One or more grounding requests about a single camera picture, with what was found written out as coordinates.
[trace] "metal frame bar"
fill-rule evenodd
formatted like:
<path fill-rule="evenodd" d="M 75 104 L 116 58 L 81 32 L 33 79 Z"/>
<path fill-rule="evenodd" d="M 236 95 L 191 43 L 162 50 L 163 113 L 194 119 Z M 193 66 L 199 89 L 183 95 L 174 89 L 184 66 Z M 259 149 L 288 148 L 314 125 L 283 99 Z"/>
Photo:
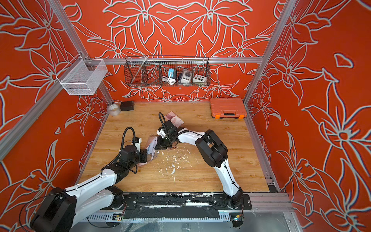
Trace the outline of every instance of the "metal frame bar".
<path fill-rule="evenodd" d="M 276 187 L 278 192 L 282 192 L 282 190 L 278 186 L 275 174 L 273 173 L 272 167 L 270 166 L 267 155 L 265 154 L 263 145 L 260 142 L 259 135 L 256 131 L 251 114 L 248 109 L 246 109 L 246 111 L 247 111 L 247 117 L 245 118 L 245 123 L 250 133 L 250 138 L 251 138 L 251 141 L 253 142 L 255 152 L 259 159 L 259 163 L 262 168 L 265 180 L 267 181 L 268 185 L 273 184 Z"/>
<path fill-rule="evenodd" d="M 290 232 L 303 232 L 295 212 L 283 212 Z"/>
<path fill-rule="evenodd" d="M 270 57 L 273 53 L 273 50 L 276 46 L 276 43 L 277 43 L 279 37 L 282 34 L 283 28 L 285 27 L 285 24 L 286 24 L 290 14 L 291 14 L 292 9 L 295 6 L 295 3 L 296 3 L 296 0 L 288 0 L 285 3 L 285 6 L 282 10 L 282 13 L 281 13 L 280 17 L 278 18 L 276 27 L 274 28 L 272 36 L 271 36 L 271 38 L 268 42 L 267 48 L 264 51 L 263 60 L 262 60 L 261 64 L 259 65 L 259 67 L 257 68 L 256 73 L 255 73 L 253 79 L 251 80 L 249 89 L 247 90 L 246 95 L 244 97 L 243 102 L 245 104 L 247 104 L 248 100 L 253 95 L 255 87 L 256 87 L 260 77 L 262 76 L 262 74 L 264 72 L 264 69 L 268 65 L 269 59 L 270 59 Z"/>
<path fill-rule="evenodd" d="M 132 61 L 144 61 L 145 58 L 133 58 Z M 90 65 L 97 65 L 102 59 L 86 59 L 85 62 L 89 63 Z M 103 59 L 106 65 L 124 65 L 126 63 L 125 59 L 112 59 L 106 58 Z M 195 61 L 200 60 L 200 58 L 193 58 L 193 57 L 184 57 L 182 61 Z M 168 61 L 179 61 L 179 58 L 147 58 L 147 61 L 160 61 L 160 62 L 168 62 Z M 261 63 L 263 61 L 262 57 L 211 57 L 209 58 L 209 64 L 223 64 L 223 63 Z"/>
<path fill-rule="evenodd" d="M 65 76 L 76 66 L 74 62 L 59 78 L 63 80 Z M 10 150 L 17 144 L 32 124 L 39 118 L 49 104 L 57 97 L 63 89 L 59 82 L 55 82 L 50 89 L 31 107 L 31 109 L 17 122 L 17 124 L 0 141 L 0 161 L 2 161 Z"/>
<path fill-rule="evenodd" d="M 101 90 L 101 92 L 102 92 L 103 96 L 105 97 L 108 105 L 113 104 L 114 100 L 112 99 L 111 94 L 109 94 L 109 91 L 108 91 L 106 85 L 103 83 L 103 81 L 99 84 L 98 88 Z"/>
<path fill-rule="evenodd" d="M 156 220 L 159 222 L 229 222 L 230 215 L 229 213 L 224 213 L 219 211 L 219 217 L 218 218 L 130 218 L 130 219 L 123 219 L 121 221 L 112 220 L 112 217 L 114 213 L 122 212 L 121 210 L 112 211 L 109 212 L 95 212 L 91 214 L 90 216 L 84 218 L 83 220 L 79 222 L 88 222 L 87 218 L 90 222 L 125 222 L 125 223 L 143 223 L 146 220 Z"/>
<path fill-rule="evenodd" d="M 85 163 L 84 163 L 84 165 L 82 166 L 82 169 L 81 169 L 81 171 L 80 171 L 80 174 L 79 174 L 79 176 L 77 177 L 77 180 L 76 180 L 76 182 L 75 182 L 75 185 L 77 185 L 77 184 L 79 183 L 80 179 L 81 179 L 82 173 L 84 172 L 84 170 L 85 170 L 85 168 L 86 168 L 86 165 L 88 164 L 88 160 L 89 160 L 90 156 L 91 156 L 92 153 L 93 153 L 94 147 L 95 147 L 95 145 L 96 145 L 96 143 L 97 143 L 97 141 L 98 141 L 98 138 L 99 138 L 99 136 L 100 136 L 100 134 L 101 134 L 101 132 L 102 132 L 102 130 L 103 130 L 103 128 L 104 128 L 104 124 L 106 124 L 106 121 L 107 121 L 107 119 L 108 119 L 108 116 L 109 116 L 109 113 L 107 112 L 106 116 L 104 117 L 104 119 L 103 119 L 103 121 L 102 121 L 102 125 L 101 125 L 101 127 L 99 128 L 99 131 L 98 131 L 98 133 L 97 133 L 96 136 L 95 136 L 94 142 L 93 142 L 93 144 L 92 144 L 92 147 L 91 147 L 90 150 L 89 150 L 88 156 L 86 157 Z"/>
<path fill-rule="evenodd" d="M 67 33 L 68 37 L 70 38 L 71 42 L 75 46 L 77 52 L 83 59 L 90 59 L 87 50 L 85 49 L 84 45 L 81 42 L 80 37 L 77 35 L 71 21 L 68 19 L 68 16 L 63 9 L 62 4 L 59 0 L 48 0 L 53 12 L 59 19 L 59 22 L 62 24 L 65 32 Z"/>

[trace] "toolbox handle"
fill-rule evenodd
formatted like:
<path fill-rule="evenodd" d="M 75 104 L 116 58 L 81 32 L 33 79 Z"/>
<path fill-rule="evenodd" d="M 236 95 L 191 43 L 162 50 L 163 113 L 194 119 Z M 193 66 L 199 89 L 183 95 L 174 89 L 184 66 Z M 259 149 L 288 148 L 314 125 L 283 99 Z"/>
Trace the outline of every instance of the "toolbox handle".
<path fill-rule="evenodd" d="M 235 110 L 223 110 L 224 115 L 236 115 Z"/>

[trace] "orange toolbox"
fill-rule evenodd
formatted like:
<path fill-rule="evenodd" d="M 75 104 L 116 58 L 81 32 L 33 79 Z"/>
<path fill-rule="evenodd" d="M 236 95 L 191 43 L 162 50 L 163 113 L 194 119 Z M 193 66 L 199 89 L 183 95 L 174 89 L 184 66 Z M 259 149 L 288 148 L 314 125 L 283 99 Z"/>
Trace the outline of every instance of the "orange toolbox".
<path fill-rule="evenodd" d="M 247 117 L 241 98 L 212 98 L 210 107 L 213 118 L 243 119 Z"/>

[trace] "black wire basket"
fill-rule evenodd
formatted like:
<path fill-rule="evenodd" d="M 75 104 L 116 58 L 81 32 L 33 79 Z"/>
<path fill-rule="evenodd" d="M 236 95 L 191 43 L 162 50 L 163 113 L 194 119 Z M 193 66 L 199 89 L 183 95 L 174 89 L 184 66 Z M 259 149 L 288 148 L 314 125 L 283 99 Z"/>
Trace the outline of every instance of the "black wire basket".
<path fill-rule="evenodd" d="M 128 56 L 125 60 L 125 83 L 129 86 L 208 86 L 210 84 L 210 64 L 207 57 Z"/>

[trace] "orange floral wallpaper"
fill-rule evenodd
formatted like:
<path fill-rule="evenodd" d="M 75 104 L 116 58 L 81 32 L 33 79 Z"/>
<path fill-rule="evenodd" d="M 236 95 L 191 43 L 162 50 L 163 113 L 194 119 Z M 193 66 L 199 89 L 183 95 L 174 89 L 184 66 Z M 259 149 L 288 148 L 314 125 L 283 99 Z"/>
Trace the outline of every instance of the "orange floral wallpaper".
<path fill-rule="evenodd" d="M 99 90 L 94 96 L 71 96 L 62 90 L 53 100 L 0 162 L 0 231 L 23 231 L 18 215 L 24 204 L 57 186 L 75 184 L 106 109 Z M 29 225 L 41 203 L 26 204 L 23 226 Z"/>
<path fill-rule="evenodd" d="M 283 0 L 88 1 L 61 3 L 92 58 L 143 55 L 262 56 Z M 117 101 L 207 101 L 243 98 L 257 64 L 211 67 L 207 87 L 129 87 L 122 65 L 105 84 Z"/>
<path fill-rule="evenodd" d="M 0 139 L 57 81 L 77 52 L 44 0 L 0 0 Z M 23 231 L 22 206 L 75 183 L 106 115 L 101 92 L 65 90 L 0 162 L 0 231 Z M 27 226 L 41 201 L 21 214 Z"/>
<path fill-rule="evenodd" d="M 0 139 L 77 55 L 46 1 L 0 1 Z"/>
<path fill-rule="evenodd" d="M 371 4 L 299 0 L 248 104 L 305 231 L 370 231 Z"/>

